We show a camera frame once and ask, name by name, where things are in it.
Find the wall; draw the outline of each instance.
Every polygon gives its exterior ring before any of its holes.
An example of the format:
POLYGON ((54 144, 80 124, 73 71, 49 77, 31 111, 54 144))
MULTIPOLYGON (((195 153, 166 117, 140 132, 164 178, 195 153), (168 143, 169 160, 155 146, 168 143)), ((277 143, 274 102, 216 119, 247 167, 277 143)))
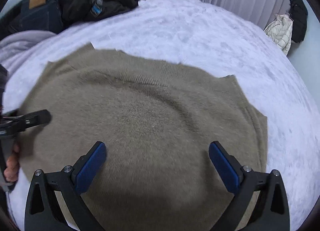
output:
POLYGON ((306 0, 307 32, 304 41, 293 43, 287 55, 300 74, 320 111, 320 23, 306 0))

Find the white puffer jacket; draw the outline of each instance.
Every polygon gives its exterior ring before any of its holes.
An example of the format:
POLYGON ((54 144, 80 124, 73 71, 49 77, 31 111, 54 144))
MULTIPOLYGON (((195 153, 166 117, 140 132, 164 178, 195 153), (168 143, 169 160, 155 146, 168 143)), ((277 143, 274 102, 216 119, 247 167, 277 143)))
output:
POLYGON ((276 19, 271 22, 264 32, 281 48, 287 55, 291 46, 293 21, 288 14, 276 15, 276 19))

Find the gray blanket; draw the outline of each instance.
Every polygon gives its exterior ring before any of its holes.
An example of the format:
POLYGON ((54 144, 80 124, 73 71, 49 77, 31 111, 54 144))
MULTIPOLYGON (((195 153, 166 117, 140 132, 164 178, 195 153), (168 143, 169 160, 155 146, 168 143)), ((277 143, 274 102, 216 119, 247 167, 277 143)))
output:
POLYGON ((103 141, 107 162, 82 198, 106 230, 209 230, 233 197, 209 159, 214 140, 266 167, 267 118, 234 76, 87 45, 47 65, 20 111, 39 109, 53 119, 21 136, 25 174, 60 171, 103 141))
POLYGON ((22 52, 55 35, 50 31, 27 30, 0 41, 0 63, 8 70, 9 78, 30 58, 31 53, 22 52))

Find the black clamp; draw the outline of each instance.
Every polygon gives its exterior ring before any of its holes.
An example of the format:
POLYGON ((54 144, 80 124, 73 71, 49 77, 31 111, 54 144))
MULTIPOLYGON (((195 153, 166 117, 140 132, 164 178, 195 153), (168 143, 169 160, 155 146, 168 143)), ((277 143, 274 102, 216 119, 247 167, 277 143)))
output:
POLYGON ((70 231, 54 191, 60 191, 80 230, 104 231, 91 214, 81 194, 86 192, 99 168, 107 158, 104 143, 96 142, 90 151, 73 166, 44 173, 36 170, 31 180, 26 212, 25 231, 70 231))
MULTIPOLYGON (((60 172, 37 170, 32 178, 25 212, 25 231, 71 231, 61 212, 54 191, 60 191, 81 231, 104 231, 91 214, 80 194, 86 192, 107 157, 104 143, 97 142, 76 164, 60 172)), ((240 223, 252 194, 260 195, 243 231, 289 231, 287 196, 279 171, 270 174, 241 166, 219 142, 209 146, 209 157, 227 190, 235 196, 210 231, 234 231, 240 223)))
POLYGON ((225 187, 235 196, 210 231, 234 231, 240 223, 253 192, 260 191, 258 201, 242 231, 290 231, 287 195, 281 174, 255 172, 229 155, 219 142, 209 146, 209 157, 225 187))
POLYGON ((4 177, 7 159, 12 154, 14 139, 19 132, 24 132, 27 128, 47 124, 51 121, 51 114, 47 110, 23 116, 18 116, 17 113, 18 110, 15 110, 3 115, 0 123, 0 186, 5 192, 12 190, 15 184, 15 182, 7 182, 4 177))

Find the blue gripper pad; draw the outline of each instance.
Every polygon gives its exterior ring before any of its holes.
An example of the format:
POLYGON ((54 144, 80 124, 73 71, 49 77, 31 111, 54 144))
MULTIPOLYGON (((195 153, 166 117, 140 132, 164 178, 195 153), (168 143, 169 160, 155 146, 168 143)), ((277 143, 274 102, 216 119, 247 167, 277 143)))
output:
POLYGON ((75 176, 74 183, 75 190, 79 195, 87 192, 91 182, 96 176, 96 173, 106 161, 107 148, 105 144, 102 142, 96 142, 96 144, 91 148, 87 155, 84 156, 83 159, 85 160, 85 164, 81 169, 78 170, 78 174, 75 176))
POLYGON ((224 150, 221 151, 214 142, 210 144, 209 157, 219 173, 224 186, 229 192, 237 194, 240 188, 239 177, 226 156, 223 155, 223 152, 228 156, 227 152, 224 150))

